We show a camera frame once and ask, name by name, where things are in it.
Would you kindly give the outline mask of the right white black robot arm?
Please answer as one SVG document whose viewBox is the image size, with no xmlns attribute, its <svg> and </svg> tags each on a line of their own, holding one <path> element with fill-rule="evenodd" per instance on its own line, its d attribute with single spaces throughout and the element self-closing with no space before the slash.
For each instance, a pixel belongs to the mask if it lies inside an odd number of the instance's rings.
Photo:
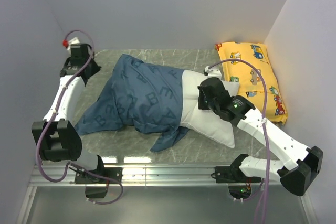
<svg viewBox="0 0 336 224">
<path fill-rule="evenodd" d="M 267 161 L 247 154 L 239 155 L 223 174 L 226 183 L 253 182 L 269 179 L 280 182 L 296 196 L 303 196 L 320 173 L 323 151 L 307 147 L 286 134 L 246 98 L 231 96 L 216 77 L 204 80 L 199 86 L 198 107 L 211 110 L 221 120 L 248 133 L 277 156 Z"/>
</svg>

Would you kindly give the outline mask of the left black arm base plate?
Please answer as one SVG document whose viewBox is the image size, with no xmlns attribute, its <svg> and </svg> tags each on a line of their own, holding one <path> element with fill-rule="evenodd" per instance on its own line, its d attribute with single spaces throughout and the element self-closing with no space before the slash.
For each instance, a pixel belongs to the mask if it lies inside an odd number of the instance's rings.
<svg viewBox="0 0 336 224">
<path fill-rule="evenodd" d="M 124 193 L 123 185 L 121 184 L 123 168 L 110 167 L 105 168 L 102 175 L 87 173 L 85 170 L 77 170 L 74 184 L 85 186 L 85 197 L 87 201 L 96 205 L 109 205 L 117 202 Z M 120 187 L 119 195 L 111 201 L 102 201 L 108 194 L 110 186 L 117 185 Z"/>
</svg>

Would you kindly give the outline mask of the white pillow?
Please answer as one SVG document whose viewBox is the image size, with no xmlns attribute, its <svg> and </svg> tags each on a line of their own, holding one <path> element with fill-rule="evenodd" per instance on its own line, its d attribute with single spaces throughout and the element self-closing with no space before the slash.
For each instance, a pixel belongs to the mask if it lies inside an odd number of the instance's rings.
<svg viewBox="0 0 336 224">
<path fill-rule="evenodd" d="M 235 147 L 233 127 L 210 110 L 198 108 L 198 86 L 206 76 L 190 70 L 182 74 L 183 109 L 180 126 L 206 136 L 227 147 Z"/>
</svg>

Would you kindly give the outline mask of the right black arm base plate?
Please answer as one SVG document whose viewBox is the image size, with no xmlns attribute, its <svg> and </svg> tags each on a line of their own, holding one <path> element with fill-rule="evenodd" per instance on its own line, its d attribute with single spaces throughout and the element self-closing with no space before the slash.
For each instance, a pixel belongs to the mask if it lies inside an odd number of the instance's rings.
<svg viewBox="0 0 336 224">
<path fill-rule="evenodd" d="M 229 195 L 233 200 L 247 201 L 261 190 L 263 179 L 247 177 L 241 172 L 236 172 L 230 166 L 216 166 L 211 178 L 217 184 L 227 184 Z"/>
</svg>

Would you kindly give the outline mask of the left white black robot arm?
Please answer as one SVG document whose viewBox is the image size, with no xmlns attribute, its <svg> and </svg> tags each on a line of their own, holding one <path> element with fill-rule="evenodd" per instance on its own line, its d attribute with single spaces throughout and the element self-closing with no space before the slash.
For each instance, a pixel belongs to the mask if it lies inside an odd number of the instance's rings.
<svg viewBox="0 0 336 224">
<path fill-rule="evenodd" d="M 92 183 L 100 183 L 106 176 L 103 161 L 99 155 L 83 148 L 72 122 L 77 102 L 88 80 L 101 68 L 94 61 L 95 53 L 91 45 L 75 38 L 64 40 L 64 46 L 70 56 L 60 71 L 54 101 L 43 120 L 34 122 L 31 127 L 36 142 L 36 165 L 41 175 L 53 183 L 62 181 L 66 176 L 49 177 L 42 167 L 44 161 L 65 161 L 66 169 L 74 167 L 79 176 Z"/>
</svg>

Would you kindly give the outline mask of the blue cartoon mouse pillowcase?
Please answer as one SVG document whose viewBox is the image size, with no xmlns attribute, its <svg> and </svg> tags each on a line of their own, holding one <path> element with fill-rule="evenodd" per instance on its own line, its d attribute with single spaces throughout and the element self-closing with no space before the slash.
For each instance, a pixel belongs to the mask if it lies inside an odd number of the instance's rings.
<svg viewBox="0 0 336 224">
<path fill-rule="evenodd" d="M 75 130 L 86 135 L 134 126 L 143 134 L 160 133 L 152 152 L 172 147 L 188 132 L 180 125 L 183 72 L 122 54 L 97 101 L 84 112 Z"/>
</svg>

